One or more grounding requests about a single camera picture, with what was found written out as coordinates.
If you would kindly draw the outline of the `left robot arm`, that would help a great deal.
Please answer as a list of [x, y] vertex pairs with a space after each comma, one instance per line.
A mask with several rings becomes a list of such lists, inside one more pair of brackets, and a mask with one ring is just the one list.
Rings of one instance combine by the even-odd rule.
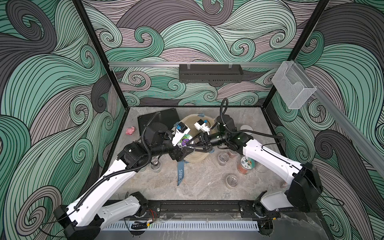
[[182, 161], [193, 151], [181, 144], [190, 127], [178, 122], [171, 131], [154, 121], [158, 115], [152, 115], [140, 138], [126, 145], [109, 169], [83, 195], [54, 210], [54, 222], [64, 230], [63, 239], [94, 240], [108, 225], [125, 217], [142, 217], [147, 213], [149, 201], [140, 192], [111, 205], [106, 202], [125, 182], [150, 165], [153, 157], [168, 154], [173, 160]]

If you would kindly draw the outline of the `purple flower label jar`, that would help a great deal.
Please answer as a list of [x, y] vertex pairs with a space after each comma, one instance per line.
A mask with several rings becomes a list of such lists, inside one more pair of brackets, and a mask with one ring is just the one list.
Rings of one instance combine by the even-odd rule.
[[180, 147], [186, 147], [187, 143], [192, 139], [193, 137], [189, 134], [186, 134], [182, 137], [182, 139], [179, 141], [178, 145]]

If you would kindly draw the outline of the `clear small seed jar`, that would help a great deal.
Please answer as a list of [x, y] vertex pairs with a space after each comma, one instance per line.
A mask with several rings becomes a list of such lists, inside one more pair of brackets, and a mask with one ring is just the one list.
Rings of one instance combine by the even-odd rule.
[[225, 178], [225, 184], [228, 189], [234, 189], [238, 186], [239, 180], [236, 175], [227, 175]]

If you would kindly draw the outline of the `green lid seed jar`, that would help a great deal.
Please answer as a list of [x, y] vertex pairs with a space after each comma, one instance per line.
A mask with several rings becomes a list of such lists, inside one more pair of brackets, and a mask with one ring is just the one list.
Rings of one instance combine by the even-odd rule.
[[237, 164], [237, 170], [240, 174], [247, 175], [255, 168], [256, 162], [252, 158], [243, 156]]

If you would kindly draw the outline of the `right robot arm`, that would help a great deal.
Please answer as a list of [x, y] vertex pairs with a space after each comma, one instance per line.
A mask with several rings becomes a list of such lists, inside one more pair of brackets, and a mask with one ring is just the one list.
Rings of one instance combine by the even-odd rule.
[[255, 207], [258, 215], [284, 208], [296, 208], [308, 213], [319, 199], [331, 206], [344, 206], [342, 200], [323, 194], [319, 172], [313, 164], [301, 164], [272, 151], [253, 137], [255, 131], [237, 130], [233, 119], [226, 114], [228, 104], [227, 98], [221, 102], [220, 115], [216, 120], [218, 133], [199, 133], [186, 142], [186, 146], [209, 153], [214, 147], [225, 145], [230, 150], [262, 164], [284, 180], [286, 187], [270, 193], [264, 192], [257, 197]]

